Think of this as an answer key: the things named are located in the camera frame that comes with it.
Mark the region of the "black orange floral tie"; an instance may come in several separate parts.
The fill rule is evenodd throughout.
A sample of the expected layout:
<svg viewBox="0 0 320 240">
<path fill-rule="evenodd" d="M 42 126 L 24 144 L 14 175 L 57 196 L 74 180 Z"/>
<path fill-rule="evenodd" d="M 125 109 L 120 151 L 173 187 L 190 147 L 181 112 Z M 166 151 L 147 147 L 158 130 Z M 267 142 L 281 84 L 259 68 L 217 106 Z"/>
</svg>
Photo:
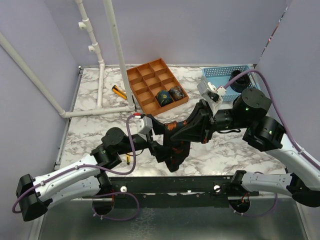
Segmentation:
<svg viewBox="0 0 320 240">
<path fill-rule="evenodd" d="M 189 141 L 173 141 L 171 136 L 186 126 L 188 122 L 173 121 L 164 124 L 163 145 L 169 147 L 170 157 L 165 160 L 168 170 L 173 173 L 176 172 L 184 160 L 189 156 L 191 143 Z"/>
</svg>

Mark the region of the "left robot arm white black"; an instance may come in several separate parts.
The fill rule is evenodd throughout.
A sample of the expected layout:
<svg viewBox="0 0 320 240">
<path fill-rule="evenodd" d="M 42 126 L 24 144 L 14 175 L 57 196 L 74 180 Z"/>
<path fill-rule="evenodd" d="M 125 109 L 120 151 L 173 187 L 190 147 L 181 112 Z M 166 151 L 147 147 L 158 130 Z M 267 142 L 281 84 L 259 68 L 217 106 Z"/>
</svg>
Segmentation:
<svg viewBox="0 0 320 240">
<path fill-rule="evenodd" d="M 17 200 L 12 212 L 25 222 L 43 216 L 50 208 L 67 200 L 86 196 L 106 197 L 111 190 L 108 173 L 126 176 L 137 164 L 137 152 L 149 149 L 163 157 L 167 150 L 153 140 L 152 134 L 164 135 L 166 124 L 152 115 L 134 113 L 126 120 L 126 131 L 110 128 L 91 153 L 54 172 L 33 177 L 20 177 Z"/>
</svg>

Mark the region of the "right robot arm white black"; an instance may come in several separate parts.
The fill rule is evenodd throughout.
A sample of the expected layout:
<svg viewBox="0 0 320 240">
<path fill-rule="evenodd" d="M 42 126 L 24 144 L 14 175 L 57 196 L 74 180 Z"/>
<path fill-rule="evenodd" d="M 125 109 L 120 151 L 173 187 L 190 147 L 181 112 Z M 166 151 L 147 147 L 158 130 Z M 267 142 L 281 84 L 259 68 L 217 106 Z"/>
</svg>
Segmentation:
<svg viewBox="0 0 320 240">
<path fill-rule="evenodd" d="M 205 89 L 191 115 L 181 122 L 165 126 L 164 140 L 172 144 L 174 156 L 167 162 L 170 171 L 176 171 L 188 156 L 190 144 L 207 143 L 213 133 L 221 130 L 244 129 L 243 140 L 289 168 L 289 173 L 259 175 L 238 170 L 229 189 L 236 195 L 255 191 L 282 194 L 296 202 L 316 208 L 320 205 L 320 165 L 294 140 L 285 125 L 267 115 L 271 100 L 256 88 L 245 89 L 232 104 L 222 110 L 223 87 Z"/>
</svg>

